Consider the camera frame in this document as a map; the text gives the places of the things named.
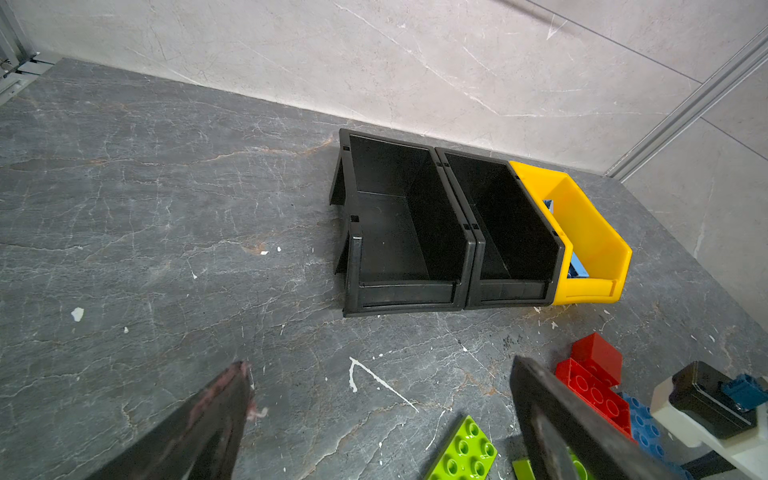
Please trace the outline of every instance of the marble countertop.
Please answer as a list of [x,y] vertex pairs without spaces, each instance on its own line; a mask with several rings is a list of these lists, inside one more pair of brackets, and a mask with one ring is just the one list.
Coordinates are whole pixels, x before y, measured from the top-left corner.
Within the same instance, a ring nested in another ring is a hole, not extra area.
[[619,303],[342,318],[341,127],[458,147],[72,60],[0,107],[7,478],[84,478],[234,359],[269,409],[243,479],[421,478],[465,414],[514,478],[512,358],[554,369],[594,331],[645,402],[696,359],[768,373],[768,333],[621,184],[571,170],[634,251]]

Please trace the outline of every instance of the blue object inside bin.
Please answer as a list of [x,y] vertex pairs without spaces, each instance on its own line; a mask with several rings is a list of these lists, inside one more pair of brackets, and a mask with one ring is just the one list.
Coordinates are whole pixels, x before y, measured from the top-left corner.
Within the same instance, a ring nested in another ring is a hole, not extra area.
[[[549,213],[554,214],[554,201],[542,200],[544,206],[549,209]],[[589,273],[584,265],[581,264],[581,260],[576,257],[576,252],[571,256],[571,265],[568,267],[568,278],[589,278]]]

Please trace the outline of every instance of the white marble wall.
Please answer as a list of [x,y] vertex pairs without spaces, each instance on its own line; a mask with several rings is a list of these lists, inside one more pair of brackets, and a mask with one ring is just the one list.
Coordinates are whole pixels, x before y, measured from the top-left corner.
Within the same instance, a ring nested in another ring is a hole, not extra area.
[[768,329],[768,65],[624,185]]
[[[717,0],[674,2],[677,18],[659,2],[550,3],[603,26],[523,0],[10,0],[39,48],[69,57],[599,173],[706,76],[683,58],[709,71],[768,18],[756,0],[728,2],[738,25],[700,23]],[[666,43],[635,45],[649,38]]]

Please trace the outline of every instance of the lego brick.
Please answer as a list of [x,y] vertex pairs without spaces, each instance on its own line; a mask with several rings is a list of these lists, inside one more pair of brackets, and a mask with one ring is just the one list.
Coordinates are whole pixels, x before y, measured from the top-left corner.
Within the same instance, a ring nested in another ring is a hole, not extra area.
[[603,382],[592,375],[589,370],[566,359],[558,364],[554,375],[560,379],[573,393],[589,404],[604,419],[616,427],[619,432],[632,439],[629,405],[618,394],[611,391]]
[[491,444],[475,420],[467,415],[445,443],[442,453],[425,479],[482,480],[488,475],[496,455],[496,447]]
[[622,356],[610,343],[595,332],[574,343],[571,358],[608,386],[621,383]]
[[584,265],[581,264],[581,260],[576,257],[576,252],[571,255],[571,265],[568,267],[568,278],[589,278],[589,273]]
[[[576,468],[576,474],[579,480],[595,480],[594,476],[587,472],[587,469],[578,461],[576,455],[571,453],[571,460],[573,460],[574,467]],[[515,460],[512,463],[512,468],[515,470],[515,477],[517,480],[536,480],[533,476],[533,468],[531,468],[531,461],[527,458],[521,458]]]
[[650,408],[626,393],[620,393],[619,395],[629,405],[632,438],[637,442],[637,446],[648,455],[661,460],[680,478],[692,480],[693,476],[688,471],[683,470],[678,464],[669,462],[664,458],[664,447],[661,446],[660,441],[661,432],[656,424],[656,420],[650,414]]
[[768,392],[757,383],[754,377],[746,373],[742,373],[729,383],[724,383],[720,389],[736,403],[740,411],[748,412],[768,402]]

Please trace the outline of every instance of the bin opening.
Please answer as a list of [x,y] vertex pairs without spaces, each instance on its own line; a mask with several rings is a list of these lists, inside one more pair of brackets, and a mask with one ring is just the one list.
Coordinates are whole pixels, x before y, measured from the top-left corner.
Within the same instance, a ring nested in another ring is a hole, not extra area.
[[485,237],[481,280],[552,280],[559,246],[508,164],[445,158]]
[[430,151],[354,134],[349,143],[363,231],[360,282],[460,281],[464,227]]

